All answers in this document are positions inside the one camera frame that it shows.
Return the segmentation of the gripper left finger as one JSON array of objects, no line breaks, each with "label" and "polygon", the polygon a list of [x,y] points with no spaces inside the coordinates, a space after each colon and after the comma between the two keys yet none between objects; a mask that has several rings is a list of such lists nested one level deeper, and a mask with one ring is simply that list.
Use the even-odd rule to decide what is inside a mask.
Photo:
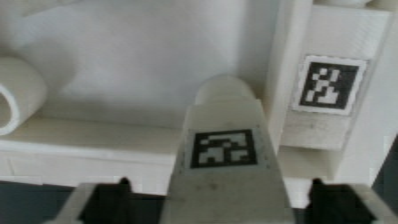
[{"label": "gripper left finger", "polygon": [[42,224],[159,224],[163,201],[161,195],[133,191],[126,177],[115,183],[81,183]]}]

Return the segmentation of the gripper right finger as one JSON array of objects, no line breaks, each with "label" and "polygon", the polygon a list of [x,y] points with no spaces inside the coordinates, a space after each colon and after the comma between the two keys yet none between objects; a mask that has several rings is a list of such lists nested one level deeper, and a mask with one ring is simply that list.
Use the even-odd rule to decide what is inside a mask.
[{"label": "gripper right finger", "polygon": [[365,185],[287,178],[286,189],[294,224],[398,224],[398,214]]}]

